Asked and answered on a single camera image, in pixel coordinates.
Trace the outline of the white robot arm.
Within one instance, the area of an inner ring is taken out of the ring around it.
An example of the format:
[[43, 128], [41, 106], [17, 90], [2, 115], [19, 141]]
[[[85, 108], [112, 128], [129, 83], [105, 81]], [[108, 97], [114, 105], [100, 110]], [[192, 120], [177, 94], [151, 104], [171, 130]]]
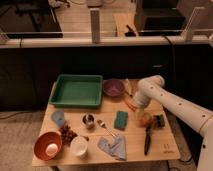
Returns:
[[160, 75], [139, 80], [133, 103], [145, 109], [155, 100], [199, 133], [203, 141], [197, 171], [213, 171], [213, 111], [164, 90], [164, 85]]

